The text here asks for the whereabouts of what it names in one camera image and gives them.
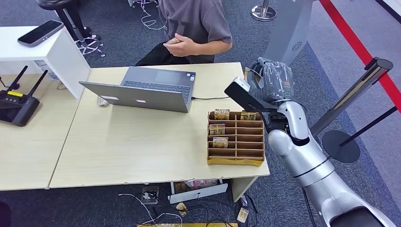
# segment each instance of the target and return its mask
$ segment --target red floor stripe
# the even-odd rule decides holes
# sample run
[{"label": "red floor stripe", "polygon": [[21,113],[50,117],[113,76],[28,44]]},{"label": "red floor stripe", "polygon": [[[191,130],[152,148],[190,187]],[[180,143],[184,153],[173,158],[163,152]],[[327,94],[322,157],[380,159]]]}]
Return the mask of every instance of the red floor stripe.
[{"label": "red floor stripe", "polygon": [[[330,16],[336,27],[339,29],[341,34],[347,40],[348,44],[352,47],[352,49],[362,60],[362,62],[367,65],[373,58],[372,55],[367,51],[366,47],[362,44],[354,31],[352,31],[347,22],[335,8],[333,3],[330,0],[320,0],[320,3],[322,4],[323,8],[326,10],[327,14]],[[397,107],[398,111],[400,111],[401,113],[401,93],[397,86],[387,74],[384,74],[379,79],[379,82],[394,103],[394,105]]]}]

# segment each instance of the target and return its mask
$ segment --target hand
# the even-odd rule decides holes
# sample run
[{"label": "hand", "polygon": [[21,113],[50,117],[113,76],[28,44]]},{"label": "hand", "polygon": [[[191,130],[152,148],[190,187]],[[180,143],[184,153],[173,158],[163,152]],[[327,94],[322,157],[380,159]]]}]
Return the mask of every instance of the hand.
[{"label": "hand", "polygon": [[175,33],[175,38],[180,42],[177,44],[163,44],[168,51],[176,57],[185,57],[189,55],[199,55],[199,44],[192,39]]}]

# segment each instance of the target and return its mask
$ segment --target laptop lid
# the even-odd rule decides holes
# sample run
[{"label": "laptop lid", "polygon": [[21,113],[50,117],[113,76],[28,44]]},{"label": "laptop lid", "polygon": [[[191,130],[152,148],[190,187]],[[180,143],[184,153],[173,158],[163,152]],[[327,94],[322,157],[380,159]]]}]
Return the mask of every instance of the laptop lid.
[{"label": "laptop lid", "polygon": [[79,83],[113,105],[188,113],[188,108],[181,92],[84,81]]}]

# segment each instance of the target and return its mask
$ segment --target chair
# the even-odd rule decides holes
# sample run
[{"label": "chair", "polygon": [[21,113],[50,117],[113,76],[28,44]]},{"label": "chair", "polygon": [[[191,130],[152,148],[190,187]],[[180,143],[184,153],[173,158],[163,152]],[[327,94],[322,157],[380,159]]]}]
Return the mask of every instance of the chair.
[{"label": "chair", "polygon": [[78,13],[78,0],[36,0],[36,2],[42,9],[56,11],[83,55],[98,51],[101,57],[105,57],[99,49],[103,44],[92,38],[82,25]]}]

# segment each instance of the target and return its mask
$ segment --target gray t-shirt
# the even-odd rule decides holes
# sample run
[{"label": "gray t-shirt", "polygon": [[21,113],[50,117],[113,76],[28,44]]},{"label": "gray t-shirt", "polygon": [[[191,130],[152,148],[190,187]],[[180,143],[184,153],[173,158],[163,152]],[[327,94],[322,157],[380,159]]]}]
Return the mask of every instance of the gray t-shirt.
[{"label": "gray t-shirt", "polygon": [[[159,15],[166,22],[168,40],[178,33],[199,44],[216,40],[225,43],[233,41],[221,0],[160,0]],[[191,63],[214,61],[214,55],[191,55],[186,58]]]}]

